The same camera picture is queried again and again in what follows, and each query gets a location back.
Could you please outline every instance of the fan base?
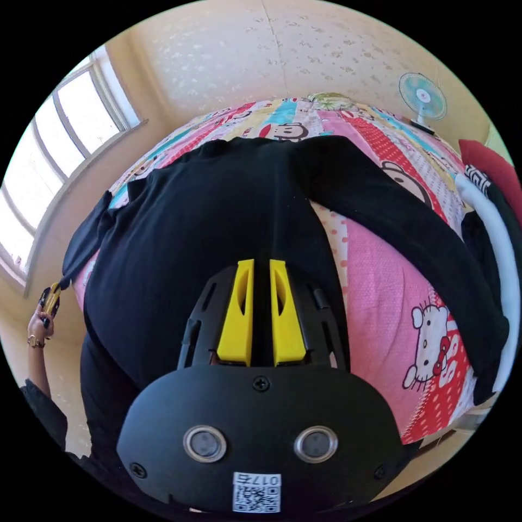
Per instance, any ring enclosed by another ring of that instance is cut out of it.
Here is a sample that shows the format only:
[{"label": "fan base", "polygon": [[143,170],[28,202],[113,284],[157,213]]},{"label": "fan base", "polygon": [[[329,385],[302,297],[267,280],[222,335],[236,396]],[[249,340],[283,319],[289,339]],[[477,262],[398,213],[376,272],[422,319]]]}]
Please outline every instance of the fan base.
[{"label": "fan base", "polygon": [[424,131],[427,134],[431,134],[432,136],[435,134],[435,131],[433,129],[431,129],[430,127],[426,127],[425,125],[422,125],[422,123],[419,123],[418,121],[410,120],[409,124],[412,127],[415,127],[421,131]]}]

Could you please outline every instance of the window frame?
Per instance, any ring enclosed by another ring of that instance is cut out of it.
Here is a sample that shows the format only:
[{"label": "window frame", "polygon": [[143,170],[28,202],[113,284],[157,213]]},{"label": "window frame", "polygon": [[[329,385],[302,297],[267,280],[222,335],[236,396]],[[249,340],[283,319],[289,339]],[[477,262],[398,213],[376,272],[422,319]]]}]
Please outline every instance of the window frame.
[{"label": "window frame", "polygon": [[[14,279],[15,283],[17,283],[17,286],[21,287],[24,290],[24,297],[27,297],[29,281],[32,275],[33,259],[35,257],[35,251],[38,247],[39,240],[43,235],[45,229],[48,227],[50,217],[56,210],[56,207],[59,204],[60,200],[68,192],[70,192],[72,186],[81,176],[81,174],[94,161],[96,161],[100,157],[100,155],[102,155],[109,147],[114,145],[114,143],[118,142],[123,136],[127,135],[133,129],[140,127],[142,124],[147,122],[147,120],[143,120],[140,117],[138,117],[138,115],[134,111],[134,108],[131,106],[131,103],[126,96],[126,93],[123,91],[123,88],[112,68],[105,46],[101,46],[100,48],[96,49],[94,52],[89,54],[88,58],[89,62],[87,64],[84,64],[76,70],[73,70],[69,74],[67,74],[48,96],[48,98],[51,98],[53,100],[54,106],[58,113],[59,120],[64,130],[66,131],[76,148],[79,150],[80,154],[84,157],[83,161],[75,168],[75,170],[71,173],[70,176],[67,176],[62,171],[62,169],[58,166],[53,156],[45,146],[44,141],[42,140],[42,137],[38,130],[38,124],[36,123],[36,114],[33,116],[28,126],[28,128],[30,128],[33,134],[33,137],[41,154],[43,155],[50,168],[54,171],[55,175],[62,183],[60,189],[49,203],[46,212],[44,213],[42,219],[40,220],[36,228],[33,227],[27,221],[27,219],[23,215],[22,210],[12,200],[5,186],[5,183],[2,183],[2,186],[0,188],[0,192],[5,198],[7,206],[13,213],[16,220],[33,237],[31,250],[24,265],[25,270],[15,263],[7,249],[4,247],[3,244],[0,243],[0,269],[2,269],[3,272],[6,272],[11,279]],[[87,147],[83,144],[81,139],[74,131],[63,110],[58,95],[61,88],[68,85],[69,82],[73,81],[74,79],[78,78],[83,74],[89,74],[103,106],[105,107],[112,121],[118,128],[118,132],[114,136],[109,138],[105,143],[103,143],[92,153],[88,151]]]}]

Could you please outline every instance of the hand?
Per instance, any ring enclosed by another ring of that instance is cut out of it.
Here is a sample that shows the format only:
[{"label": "hand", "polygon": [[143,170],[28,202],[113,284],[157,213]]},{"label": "hand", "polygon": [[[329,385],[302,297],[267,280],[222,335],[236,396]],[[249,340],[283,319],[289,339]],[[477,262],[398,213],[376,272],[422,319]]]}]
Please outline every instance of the hand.
[{"label": "hand", "polygon": [[[49,326],[46,328],[43,323],[43,319],[49,320]],[[42,312],[42,305],[38,305],[34,312],[29,324],[27,325],[28,336],[34,335],[38,341],[42,344],[44,339],[50,339],[54,334],[54,321],[51,315]]]}]

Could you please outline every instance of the window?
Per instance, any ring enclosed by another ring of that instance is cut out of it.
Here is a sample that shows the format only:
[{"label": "window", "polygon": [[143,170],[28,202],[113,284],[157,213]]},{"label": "window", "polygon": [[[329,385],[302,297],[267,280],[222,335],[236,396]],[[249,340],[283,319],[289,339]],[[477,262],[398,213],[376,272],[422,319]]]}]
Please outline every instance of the window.
[{"label": "window", "polygon": [[18,278],[27,277],[49,205],[103,145],[138,123],[104,47],[83,59],[45,100],[0,189],[0,259]]}]

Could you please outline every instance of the window sill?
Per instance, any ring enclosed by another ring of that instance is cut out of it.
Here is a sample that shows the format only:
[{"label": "window sill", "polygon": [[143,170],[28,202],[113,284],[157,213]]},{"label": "window sill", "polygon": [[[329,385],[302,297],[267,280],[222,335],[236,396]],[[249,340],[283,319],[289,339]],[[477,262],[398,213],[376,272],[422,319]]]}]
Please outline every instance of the window sill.
[{"label": "window sill", "polygon": [[36,230],[36,235],[34,237],[33,246],[31,248],[31,251],[29,253],[29,257],[27,260],[27,266],[28,272],[25,276],[25,279],[17,273],[11,266],[9,266],[9,263],[6,262],[2,257],[0,257],[0,276],[3,277],[3,279],[6,279],[11,287],[18,291],[20,294],[23,295],[23,298],[26,299],[29,290],[30,290],[30,284],[33,278],[34,274],[34,261],[36,260],[38,256],[38,251],[41,247],[42,239],[47,233],[51,222],[53,220],[53,216],[59,206],[61,205],[61,202],[64,200],[64,197],[71,192],[71,190],[74,188],[76,183],[80,180],[82,177],[82,174],[90,168],[95,162],[97,162],[100,158],[102,158],[107,150],[111,149],[115,145],[119,144],[122,140],[124,140],[129,134],[133,133],[136,129],[139,129],[146,125],[148,120],[143,120],[139,122],[136,126],[132,127],[129,130],[126,130],[124,132],[121,132],[115,136],[113,136],[110,140],[108,140],[105,144],[103,144],[96,152],[92,154],[87,160],[85,160],[83,163],[81,163],[78,168],[70,175],[69,180],[66,184],[63,185],[63,187],[58,191],[56,196],[54,197],[53,201],[47,208],[45,214],[43,215],[42,220],[40,221],[40,224],[38,226],[38,229]]}]

